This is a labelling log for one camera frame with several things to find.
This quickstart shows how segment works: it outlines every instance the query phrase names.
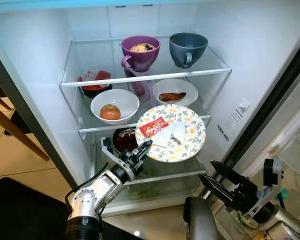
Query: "cable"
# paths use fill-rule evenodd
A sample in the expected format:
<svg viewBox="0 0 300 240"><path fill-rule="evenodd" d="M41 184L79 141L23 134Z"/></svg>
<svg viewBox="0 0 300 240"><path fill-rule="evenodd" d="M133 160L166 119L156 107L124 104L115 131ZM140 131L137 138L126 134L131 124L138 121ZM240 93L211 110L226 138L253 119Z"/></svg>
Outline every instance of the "cable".
<svg viewBox="0 0 300 240"><path fill-rule="evenodd" d="M84 183L80 184L79 186L75 187L74 189L72 189L70 192L67 193L67 195L65 195L64 197L64 201L65 201L65 204L66 204L66 208L68 209L68 213L69 215L72 213L72 209L71 209L71 206L70 206L70 203L69 203L69 196L70 194L78 191L82 186L86 185L87 183L91 182L92 180L96 179L105 169L106 167L108 166L108 163L106 163L100 171L98 171L98 173L96 175L94 175L93 177L91 177L90 179L88 179L87 181L85 181Z"/></svg>
<svg viewBox="0 0 300 240"><path fill-rule="evenodd" d="M247 228L247 229L249 229L249 230L251 230L251 231L258 229L258 225L255 225L255 224L253 224L252 222L245 222L244 219L243 219L243 217L241 216L240 212L237 212L236 216L237 216L239 222L240 222L245 228Z"/></svg>
<svg viewBox="0 0 300 240"><path fill-rule="evenodd" d="M279 200L280 206L281 206L284 210L286 210L285 203L284 203L284 199L282 198L281 192L279 192L277 196L278 196L278 200Z"/></svg>

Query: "onion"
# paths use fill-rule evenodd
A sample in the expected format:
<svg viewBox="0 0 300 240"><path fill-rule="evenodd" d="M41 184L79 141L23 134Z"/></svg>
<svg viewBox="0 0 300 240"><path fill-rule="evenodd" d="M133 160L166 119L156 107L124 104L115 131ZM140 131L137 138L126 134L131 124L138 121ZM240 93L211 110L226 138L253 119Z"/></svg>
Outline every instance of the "onion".
<svg viewBox="0 0 300 240"><path fill-rule="evenodd" d="M107 120L118 120L121 116L120 110L117 106L107 104L100 110L100 117Z"/></svg>

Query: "white bowl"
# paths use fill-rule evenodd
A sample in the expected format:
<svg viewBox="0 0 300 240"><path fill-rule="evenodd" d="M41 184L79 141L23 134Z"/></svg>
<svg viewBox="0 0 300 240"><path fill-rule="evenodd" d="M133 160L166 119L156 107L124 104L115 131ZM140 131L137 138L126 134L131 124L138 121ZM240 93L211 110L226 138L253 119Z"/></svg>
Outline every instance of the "white bowl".
<svg viewBox="0 0 300 240"><path fill-rule="evenodd" d="M177 101L161 101L159 100L160 94L165 93L185 93L184 98ZM159 104L175 104L181 106L189 106L198 98L198 90L190 82L179 78L167 78L158 81L153 88L153 95Z"/></svg>
<svg viewBox="0 0 300 240"><path fill-rule="evenodd" d="M100 117L100 110L107 104L115 105L119 108L121 117L118 120L108 120ZM99 93L91 102L90 109L102 122L109 125L119 125L128 122L138 111L139 99L132 92L123 89L112 89Z"/></svg>

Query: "plate with orange flowers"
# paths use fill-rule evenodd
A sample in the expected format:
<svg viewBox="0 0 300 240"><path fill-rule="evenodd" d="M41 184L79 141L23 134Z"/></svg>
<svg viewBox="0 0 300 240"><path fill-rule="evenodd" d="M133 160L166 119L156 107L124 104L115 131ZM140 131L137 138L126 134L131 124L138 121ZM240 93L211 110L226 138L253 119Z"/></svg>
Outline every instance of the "plate with orange flowers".
<svg viewBox="0 0 300 240"><path fill-rule="evenodd" d="M140 127L162 117L169 124L183 122L185 125L185 140L180 144L170 138L167 147L152 145L147 155L164 163L176 163L187 160L199 152L206 140L206 127L202 119L192 109L175 104L159 105L149 109L139 119L135 127L135 138L138 145L151 140L140 130Z"/></svg>

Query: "white plate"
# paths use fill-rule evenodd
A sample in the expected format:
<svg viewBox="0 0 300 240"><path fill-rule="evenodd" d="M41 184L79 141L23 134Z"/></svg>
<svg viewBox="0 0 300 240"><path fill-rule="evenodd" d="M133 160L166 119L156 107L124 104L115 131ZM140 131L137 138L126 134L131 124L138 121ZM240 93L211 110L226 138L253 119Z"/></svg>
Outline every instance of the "white plate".
<svg viewBox="0 0 300 240"><path fill-rule="evenodd" d="M161 101L160 94L165 93L185 93L184 98L177 101ZM158 81L153 88L153 95L159 104L176 104L181 106L189 106L198 98L198 90L190 82L179 78L167 78Z"/></svg>
<svg viewBox="0 0 300 240"><path fill-rule="evenodd" d="M167 148L153 144L147 153L150 158L164 163L176 163L187 160L199 152L206 139L205 124L193 110L175 104L159 105L142 115L135 127L135 138L138 145L154 137L145 137L140 127L159 117L163 117L168 123L183 122L185 124L185 141L180 145L177 140L171 138Z"/></svg>

